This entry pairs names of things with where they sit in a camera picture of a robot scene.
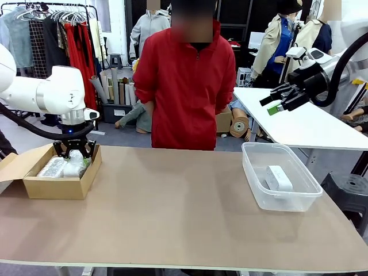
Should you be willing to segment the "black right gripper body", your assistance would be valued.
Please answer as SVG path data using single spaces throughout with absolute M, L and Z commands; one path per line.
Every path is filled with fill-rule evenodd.
M 321 67 L 296 69 L 288 75 L 288 82 L 296 85 L 299 91 L 304 92 L 310 99 L 328 90 L 328 76 Z

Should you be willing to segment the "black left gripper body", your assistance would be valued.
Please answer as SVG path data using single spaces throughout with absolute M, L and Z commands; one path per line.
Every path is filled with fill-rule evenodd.
M 75 139 L 84 139 L 88 133 L 94 129 L 92 121 L 86 121 L 76 125 L 60 124 L 59 129 L 62 131 L 62 138 L 59 141 L 69 141 Z

